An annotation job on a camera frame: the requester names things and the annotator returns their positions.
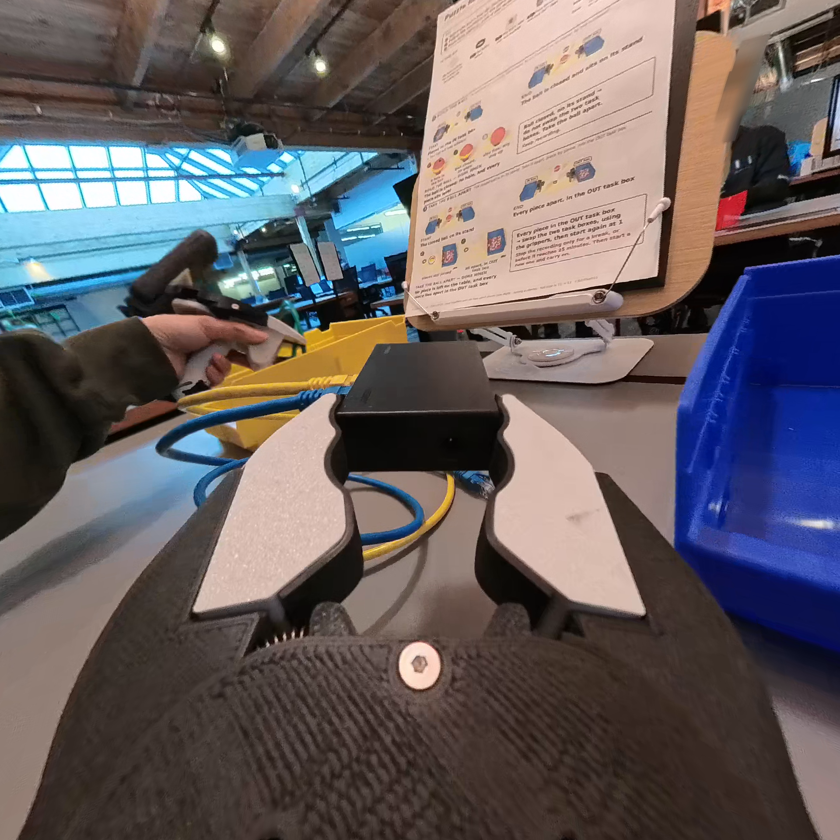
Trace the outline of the blue plastic bin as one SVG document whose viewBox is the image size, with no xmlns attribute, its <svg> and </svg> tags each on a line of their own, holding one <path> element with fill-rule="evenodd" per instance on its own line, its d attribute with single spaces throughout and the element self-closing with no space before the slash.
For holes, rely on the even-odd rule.
<svg viewBox="0 0 840 840">
<path fill-rule="evenodd" d="M 675 548 L 721 607 L 839 650 L 839 258 L 747 269 L 679 399 Z"/>
</svg>

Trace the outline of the person's left hand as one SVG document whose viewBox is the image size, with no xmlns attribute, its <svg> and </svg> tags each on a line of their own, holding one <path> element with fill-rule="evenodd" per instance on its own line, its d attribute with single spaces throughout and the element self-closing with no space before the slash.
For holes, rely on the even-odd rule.
<svg viewBox="0 0 840 840">
<path fill-rule="evenodd" d="M 196 353 L 217 343 L 253 346 L 264 343 L 267 333 L 249 325 L 218 320 L 211 316 L 161 314 L 142 318 L 141 322 L 154 336 L 180 383 L 187 362 Z"/>
</svg>

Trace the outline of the person's left forearm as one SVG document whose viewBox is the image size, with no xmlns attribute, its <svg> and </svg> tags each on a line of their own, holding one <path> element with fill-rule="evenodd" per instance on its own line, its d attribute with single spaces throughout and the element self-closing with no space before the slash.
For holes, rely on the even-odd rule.
<svg viewBox="0 0 840 840">
<path fill-rule="evenodd" d="M 131 406 L 165 399 L 179 375 L 139 318 L 58 343 L 21 330 L 1 338 L 1 538 L 60 491 Z"/>
</svg>

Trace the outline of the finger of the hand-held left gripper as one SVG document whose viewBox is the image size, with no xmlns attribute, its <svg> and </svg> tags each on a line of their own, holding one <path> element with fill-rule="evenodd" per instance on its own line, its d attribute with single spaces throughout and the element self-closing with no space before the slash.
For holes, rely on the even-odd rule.
<svg viewBox="0 0 840 840">
<path fill-rule="evenodd" d="M 264 356 L 266 360 L 275 360 L 284 343 L 302 347 L 304 350 L 307 348 L 307 339 L 299 331 L 277 318 L 266 319 L 265 331 Z"/>
</svg>

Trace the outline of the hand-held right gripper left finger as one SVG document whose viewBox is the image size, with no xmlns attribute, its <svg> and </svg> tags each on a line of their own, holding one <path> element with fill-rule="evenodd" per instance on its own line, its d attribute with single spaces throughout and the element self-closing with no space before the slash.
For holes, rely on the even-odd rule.
<svg viewBox="0 0 840 840">
<path fill-rule="evenodd" d="M 341 602 L 361 581 L 339 404 L 337 394 L 319 396 L 242 469 L 196 592 L 195 617 L 306 621 L 316 604 Z"/>
</svg>

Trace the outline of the yellow plastic bin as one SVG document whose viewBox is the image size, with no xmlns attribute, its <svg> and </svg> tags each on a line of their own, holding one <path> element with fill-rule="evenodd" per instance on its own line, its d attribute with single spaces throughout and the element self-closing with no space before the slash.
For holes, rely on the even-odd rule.
<svg viewBox="0 0 840 840">
<path fill-rule="evenodd" d="M 293 356 L 283 346 L 278 362 L 261 371 L 247 372 L 235 366 L 220 387 L 182 399 L 179 408 L 201 417 L 334 384 L 349 385 L 378 344 L 408 342 L 403 315 L 337 322 L 325 331 L 313 329 L 304 336 L 306 353 Z"/>
</svg>

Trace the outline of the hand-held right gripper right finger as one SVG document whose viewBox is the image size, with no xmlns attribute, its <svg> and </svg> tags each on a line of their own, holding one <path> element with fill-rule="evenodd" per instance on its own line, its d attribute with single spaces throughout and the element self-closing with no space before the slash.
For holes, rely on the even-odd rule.
<svg viewBox="0 0 840 840">
<path fill-rule="evenodd" d="M 531 621 L 583 613 L 644 620 L 647 609 L 595 470 L 558 429 L 513 395 L 490 466 L 494 490 L 475 573 L 497 605 Z"/>
</svg>

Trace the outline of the instruction sheet on stand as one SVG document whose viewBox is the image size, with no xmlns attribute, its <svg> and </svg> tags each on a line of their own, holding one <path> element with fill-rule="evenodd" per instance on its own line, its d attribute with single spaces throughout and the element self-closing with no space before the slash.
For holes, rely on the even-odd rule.
<svg viewBox="0 0 840 840">
<path fill-rule="evenodd" d="M 477 313 L 459 310 L 454 315 L 432 318 L 425 311 L 411 311 L 405 301 L 406 320 L 426 333 L 457 329 L 507 327 L 537 322 L 578 322 L 592 319 L 615 321 L 645 317 L 672 308 L 700 283 L 711 261 L 718 200 L 728 145 L 732 111 L 723 104 L 728 79 L 736 63 L 737 48 L 725 35 L 700 31 L 695 35 L 686 94 L 686 113 L 681 134 L 676 185 L 666 189 L 672 205 L 666 213 L 669 237 L 662 287 L 631 289 L 623 293 L 621 307 L 613 311 L 561 312 L 558 298 L 507 303 L 491 312 L 491 306 Z"/>
</svg>

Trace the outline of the ceiling mounted device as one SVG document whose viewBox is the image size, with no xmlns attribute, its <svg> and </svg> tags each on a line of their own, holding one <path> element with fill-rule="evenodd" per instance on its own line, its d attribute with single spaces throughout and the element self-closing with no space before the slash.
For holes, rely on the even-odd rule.
<svg viewBox="0 0 840 840">
<path fill-rule="evenodd" d="M 233 122 L 226 132 L 232 161 L 239 170 L 263 170 L 276 163 L 284 151 L 277 136 L 257 123 Z"/>
</svg>

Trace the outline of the printed instruction sheet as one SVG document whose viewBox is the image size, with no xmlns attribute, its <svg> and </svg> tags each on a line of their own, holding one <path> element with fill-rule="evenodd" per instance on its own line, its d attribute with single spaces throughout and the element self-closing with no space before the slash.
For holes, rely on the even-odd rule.
<svg viewBox="0 0 840 840">
<path fill-rule="evenodd" d="M 406 313 L 653 279 L 677 3 L 457 2 L 437 19 Z"/>
</svg>

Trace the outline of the black network switch box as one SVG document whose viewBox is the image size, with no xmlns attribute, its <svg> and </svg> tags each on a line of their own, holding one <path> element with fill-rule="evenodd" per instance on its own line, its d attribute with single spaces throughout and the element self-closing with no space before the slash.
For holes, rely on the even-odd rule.
<svg viewBox="0 0 840 840">
<path fill-rule="evenodd" d="M 488 471 L 502 426 L 470 342 L 376 345 L 335 419 L 353 473 Z"/>
</svg>

